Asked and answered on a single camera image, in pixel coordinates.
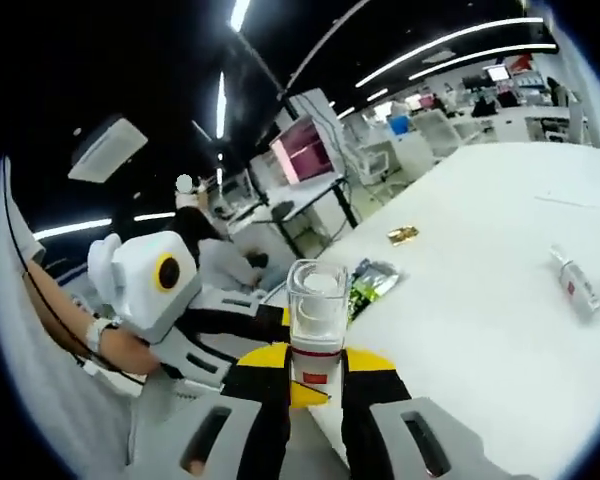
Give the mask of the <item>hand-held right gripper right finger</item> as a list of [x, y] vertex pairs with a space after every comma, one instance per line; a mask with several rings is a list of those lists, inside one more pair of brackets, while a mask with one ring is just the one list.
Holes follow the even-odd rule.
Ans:
[[414, 398], [394, 364], [342, 353], [341, 436], [354, 479], [482, 479], [479, 437], [429, 398]]

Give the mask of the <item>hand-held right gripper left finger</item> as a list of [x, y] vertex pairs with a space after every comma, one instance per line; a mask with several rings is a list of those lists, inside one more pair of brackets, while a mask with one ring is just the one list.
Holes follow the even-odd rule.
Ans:
[[290, 438], [290, 406], [289, 345], [249, 352], [229, 369], [181, 469], [195, 479], [277, 479]]

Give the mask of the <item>person's left hand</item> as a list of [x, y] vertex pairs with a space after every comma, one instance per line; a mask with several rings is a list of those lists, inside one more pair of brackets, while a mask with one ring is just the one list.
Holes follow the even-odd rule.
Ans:
[[159, 360], [148, 346], [121, 328], [107, 328], [102, 332], [99, 353], [125, 373], [149, 375], [160, 368]]

